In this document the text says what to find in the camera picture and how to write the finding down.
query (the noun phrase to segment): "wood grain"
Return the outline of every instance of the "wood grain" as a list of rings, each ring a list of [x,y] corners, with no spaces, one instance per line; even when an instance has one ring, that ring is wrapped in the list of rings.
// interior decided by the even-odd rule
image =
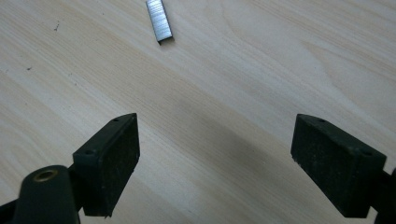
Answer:
[[[373,223],[343,218],[290,156],[297,113],[396,166],[392,0],[0,1],[0,203],[23,178],[136,112],[141,160],[110,219]]]

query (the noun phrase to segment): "dark spot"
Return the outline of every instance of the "dark spot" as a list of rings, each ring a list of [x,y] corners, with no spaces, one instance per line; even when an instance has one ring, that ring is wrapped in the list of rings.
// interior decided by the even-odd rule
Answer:
[[[361,148],[361,153],[362,153],[364,156],[367,156],[367,157],[373,156],[373,153],[372,153],[370,150],[368,150],[367,148]]]
[[[85,150],[85,155],[92,155],[94,153],[95,153],[94,150],[90,150],[90,149]]]
[[[58,28],[59,28],[59,22],[58,22],[58,25],[56,25],[55,29],[53,29],[53,30],[58,31]]]

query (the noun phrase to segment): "silver staples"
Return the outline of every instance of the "silver staples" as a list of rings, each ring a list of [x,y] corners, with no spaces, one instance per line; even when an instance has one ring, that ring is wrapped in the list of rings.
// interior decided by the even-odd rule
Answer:
[[[161,41],[172,37],[171,27],[169,26],[165,9],[163,8],[163,1],[148,0],[146,5],[148,6],[148,14],[151,18],[155,37],[157,38],[158,43],[161,45]]]

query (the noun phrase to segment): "strip of staples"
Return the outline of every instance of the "strip of staples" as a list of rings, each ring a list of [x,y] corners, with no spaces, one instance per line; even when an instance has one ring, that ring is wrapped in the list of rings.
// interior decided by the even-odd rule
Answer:
[[[165,9],[163,8],[162,0],[148,0],[148,14],[151,18],[154,34],[158,42],[172,37],[171,28],[168,19],[166,18]]]

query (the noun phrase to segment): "black device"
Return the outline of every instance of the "black device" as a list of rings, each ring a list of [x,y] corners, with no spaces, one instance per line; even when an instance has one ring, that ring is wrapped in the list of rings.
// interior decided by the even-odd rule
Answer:
[[[140,157],[136,114],[117,117],[73,154],[66,168],[52,165],[23,179],[18,200],[0,206],[0,224],[76,224],[111,217]]]
[[[386,156],[329,121],[297,115],[291,156],[344,217],[396,223],[396,169],[383,171]]]

